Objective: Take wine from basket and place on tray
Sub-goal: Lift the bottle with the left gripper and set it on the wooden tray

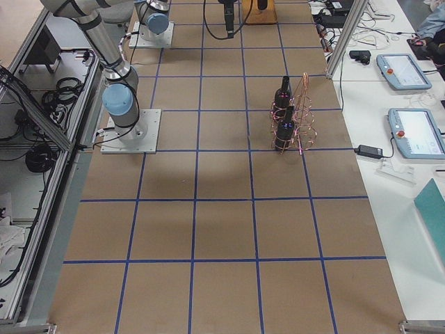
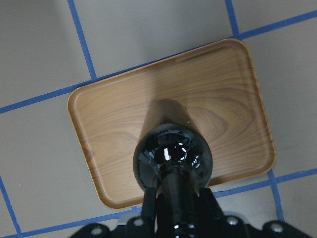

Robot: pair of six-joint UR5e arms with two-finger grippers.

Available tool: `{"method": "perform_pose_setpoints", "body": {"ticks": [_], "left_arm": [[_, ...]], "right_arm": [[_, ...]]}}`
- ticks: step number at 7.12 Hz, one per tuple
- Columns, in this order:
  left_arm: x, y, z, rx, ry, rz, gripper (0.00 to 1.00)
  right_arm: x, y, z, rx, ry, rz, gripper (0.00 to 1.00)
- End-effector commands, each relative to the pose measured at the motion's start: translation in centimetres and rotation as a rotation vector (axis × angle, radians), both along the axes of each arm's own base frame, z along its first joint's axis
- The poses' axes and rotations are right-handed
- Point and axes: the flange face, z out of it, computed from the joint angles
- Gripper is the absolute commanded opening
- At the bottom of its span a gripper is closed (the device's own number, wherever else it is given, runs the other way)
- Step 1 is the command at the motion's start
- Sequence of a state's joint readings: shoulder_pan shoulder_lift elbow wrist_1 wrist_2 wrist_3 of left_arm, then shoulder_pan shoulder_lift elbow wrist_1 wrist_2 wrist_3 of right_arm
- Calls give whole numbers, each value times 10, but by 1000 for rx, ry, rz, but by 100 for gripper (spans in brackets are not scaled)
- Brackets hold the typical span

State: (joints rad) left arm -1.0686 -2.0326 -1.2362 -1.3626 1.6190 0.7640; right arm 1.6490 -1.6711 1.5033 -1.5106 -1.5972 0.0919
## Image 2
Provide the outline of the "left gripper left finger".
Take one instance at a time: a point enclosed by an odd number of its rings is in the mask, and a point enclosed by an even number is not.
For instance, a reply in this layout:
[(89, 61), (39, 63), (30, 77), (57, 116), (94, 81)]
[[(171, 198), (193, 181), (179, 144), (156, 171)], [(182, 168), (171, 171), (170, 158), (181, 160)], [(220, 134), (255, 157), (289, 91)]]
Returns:
[(155, 187), (148, 187), (144, 192), (141, 217), (154, 223), (157, 216), (157, 189)]

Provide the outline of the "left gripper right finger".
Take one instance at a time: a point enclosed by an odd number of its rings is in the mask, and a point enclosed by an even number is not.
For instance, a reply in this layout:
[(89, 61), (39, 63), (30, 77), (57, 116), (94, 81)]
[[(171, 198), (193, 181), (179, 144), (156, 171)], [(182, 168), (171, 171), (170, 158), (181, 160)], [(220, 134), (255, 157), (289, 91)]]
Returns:
[(220, 221), (224, 213), (210, 188), (200, 188), (197, 201), (200, 221)]

